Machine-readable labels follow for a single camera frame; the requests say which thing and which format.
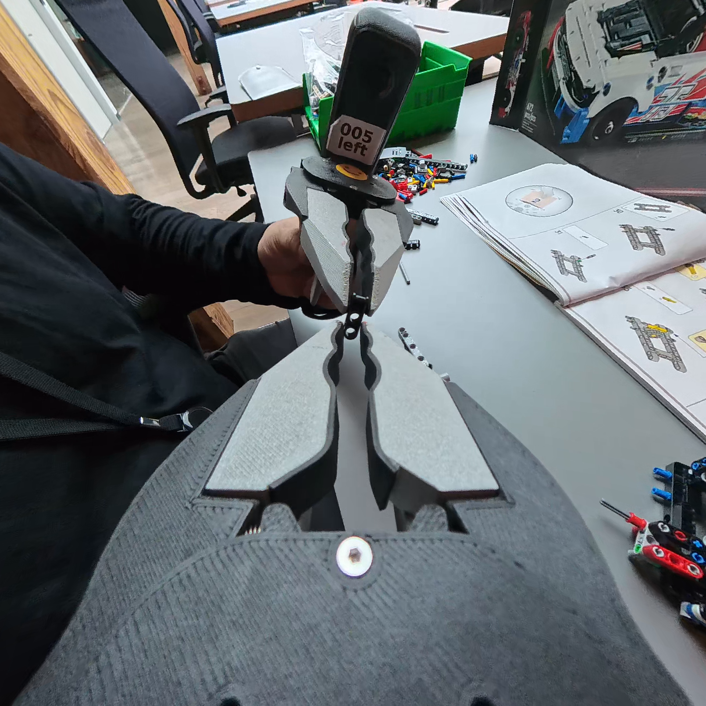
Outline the person's left hand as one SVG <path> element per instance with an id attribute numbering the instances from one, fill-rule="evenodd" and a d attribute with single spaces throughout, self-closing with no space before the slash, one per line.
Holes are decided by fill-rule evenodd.
<path id="1" fill-rule="evenodd" d="M 301 245 L 301 226 L 296 216 L 269 224 L 258 243 L 258 259 L 277 295 L 310 302 L 315 273 Z"/>

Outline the lego instruction booklet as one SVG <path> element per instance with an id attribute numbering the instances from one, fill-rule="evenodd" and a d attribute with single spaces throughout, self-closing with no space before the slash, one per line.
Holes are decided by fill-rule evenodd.
<path id="1" fill-rule="evenodd" d="M 705 439 L 705 214 L 542 164 L 441 202 Z"/>

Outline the black office chair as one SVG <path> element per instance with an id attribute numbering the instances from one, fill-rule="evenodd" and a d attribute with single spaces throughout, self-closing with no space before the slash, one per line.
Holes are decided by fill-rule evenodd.
<path id="1" fill-rule="evenodd" d="M 212 94 L 222 104 L 201 108 L 122 1 L 58 1 L 58 5 L 153 118 L 193 198 L 206 199 L 251 184 L 249 153 L 296 139 L 287 117 L 238 123 L 225 88 Z"/>

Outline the person's dark clothing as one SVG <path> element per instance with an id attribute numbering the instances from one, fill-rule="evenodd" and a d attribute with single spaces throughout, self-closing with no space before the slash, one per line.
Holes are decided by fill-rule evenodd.
<path id="1" fill-rule="evenodd" d="M 188 345 L 138 320 L 93 267 L 1 257 L 1 350 L 124 410 L 217 409 L 236 390 Z M 1 704 L 65 629 L 104 545 L 179 443 L 140 430 L 1 443 Z"/>

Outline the wooden cabinet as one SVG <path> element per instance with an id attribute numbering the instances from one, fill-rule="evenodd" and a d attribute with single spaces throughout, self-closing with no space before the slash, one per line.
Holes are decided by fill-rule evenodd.
<path id="1" fill-rule="evenodd" d="M 112 193 L 133 186 L 8 12 L 1 9 L 1 142 Z"/>

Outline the grey lego frame assembly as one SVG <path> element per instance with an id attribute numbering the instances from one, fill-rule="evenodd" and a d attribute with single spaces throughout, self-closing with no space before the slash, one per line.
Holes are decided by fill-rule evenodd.
<path id="1" fill-rule="evenodd" d="M 426 366 L 429 370 L 433 370 L 434 367 L 432 363 L 428 360 L 428 358 L 421 352 L 419 349 L 417 343 L 414 341 L 413 337 L 409 333 L 409 331 L 404 328 L 400 327 L 397 331 L 398 337 L 401 340 L 401 343 L 403 344 L 404 349 L 413 357 L 415 358 L 418 362 Z"/>

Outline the black box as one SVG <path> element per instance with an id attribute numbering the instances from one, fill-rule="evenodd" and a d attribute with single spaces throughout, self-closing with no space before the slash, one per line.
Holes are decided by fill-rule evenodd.
<path id="1" fill-rule="evenodd" d="M 491 123 L 551 146 L 705 132 L 705 2 L 514 1 Z"/>

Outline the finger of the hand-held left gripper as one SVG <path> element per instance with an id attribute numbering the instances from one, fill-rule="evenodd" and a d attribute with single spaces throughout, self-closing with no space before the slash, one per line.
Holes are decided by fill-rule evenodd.
<path id="1" fill-rule="evenodd" d="M 347 206 L 324 190 L 306 189 L 301 244 L 318 280 L 336 309 L 348 309 L 353 270 L 346 226 Z"/>
<path id="2" fill-rule="evenodd" d="M 366 297 L 366 315 L 384 300 L 410 238 L 405 208 L 364 208 L 359 217 L 359 293 Z"/>

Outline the clear plastic bags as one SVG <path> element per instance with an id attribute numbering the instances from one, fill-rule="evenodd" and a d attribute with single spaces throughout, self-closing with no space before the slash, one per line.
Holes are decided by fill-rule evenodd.
<path id="1" fill-rule="evenodd" d="M 350 11 L 326 13 L 311 27 L 299 31 L 306 64 L 306 93 L 316 119 L 321 102 L 335 94 L 352 16 Z"/>

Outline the green plastic bin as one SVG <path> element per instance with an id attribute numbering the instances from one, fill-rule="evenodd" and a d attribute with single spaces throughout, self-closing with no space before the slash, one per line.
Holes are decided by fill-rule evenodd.
<path id="1" fill-rule="evenodd" d="M 423 43 L 418 71 L 387 147 L 408 146 L 412 140 L 455 127 L 470 62 L 469 57 L 454 49 L 428 41 Z M 328 130 L 333 97 L 321 102 L 319 117 L 314 118 L 306 93 L 305 73 L 302 78 L 306 120 L 316 145 L 321 147 Z"/>

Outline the small black lego connector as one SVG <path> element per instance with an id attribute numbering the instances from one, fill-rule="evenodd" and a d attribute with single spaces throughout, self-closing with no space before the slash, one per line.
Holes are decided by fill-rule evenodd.
<path id="1" fill-rule="evenodd" d="M 356 293 L 350 295 L 344 322 L 346 340 L 354 340 L 358 336 L 363 317 L 368 313 L 368 305 L 368 297 Z"/>

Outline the grey wood-edged side table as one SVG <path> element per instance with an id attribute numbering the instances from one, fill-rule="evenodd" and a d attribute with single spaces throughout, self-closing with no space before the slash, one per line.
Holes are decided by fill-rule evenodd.
<path id="1" fill-rule="evenodd" d="M 422 42 L 454 49 L 472 59 L 488 58 L 504 48 L 509 22 L 506 17 L 380 1 L 356 4 L 349 6 L 348 10 L 357 13 L 366 6 L 405 15 L 415 25 Z M 324 15 L 307 15 L 217 40 L 227 96 L 237 121 L 287 115 L 302 107 L 302 76 L 306 63 L 300 31 L 312 27 Z M 257 65 L 285 69 L 296 81 L 295 88 L 252 100 L 240 85 L 239 78 L 244 71 Z"/>

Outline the partly built lego model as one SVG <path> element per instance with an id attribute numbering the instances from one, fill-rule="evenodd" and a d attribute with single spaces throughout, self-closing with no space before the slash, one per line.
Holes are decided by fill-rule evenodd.
<path id="1" fill-rule="evenodd" d="M 679 618 L 705 629 L 705 458 L 690 464 L 655 467 L 662 483 L 653 487 L 654 500 L 664 509 L 656 520 L 625 512 L 601 499 L 601 505 L 632 527 L 628 558 L 649 567 Z"/>

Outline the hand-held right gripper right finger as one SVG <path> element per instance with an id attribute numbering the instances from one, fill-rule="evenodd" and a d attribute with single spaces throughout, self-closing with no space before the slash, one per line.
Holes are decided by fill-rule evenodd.
<path id="1" fill-rule="evenodd" d="M 451 387 L 417 352 L 363 324 L 368 391 L 368 473 L 378 508 L 419 510 L 449 500 L 489 499 L 499 482 Z"/>

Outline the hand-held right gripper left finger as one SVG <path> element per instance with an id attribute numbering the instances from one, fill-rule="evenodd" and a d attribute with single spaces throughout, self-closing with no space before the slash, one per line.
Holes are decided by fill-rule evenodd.
<path id="1" fill-rule="evenodd" d="M 247 392 L 204 486 L 208 496 L 314 506 L 337 475 L 343 325 L 327 321 Z"/>

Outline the pile of loose lego pieces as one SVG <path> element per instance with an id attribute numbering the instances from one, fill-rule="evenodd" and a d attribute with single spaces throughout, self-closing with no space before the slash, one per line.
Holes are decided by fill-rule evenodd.
<path id="1" fill-rule="evenodd" d="M 436 160 L 432 153 L 423 154 L 406 147 L 389 147 L 382 151 L 372 176 L 389 183 L 396 199 L 406 209 L 414 225 L 438 225 L 438 217 L 413 208 L 415 199 L 434 192 L 438 186 L 463 181 L 470 163 Z"/>

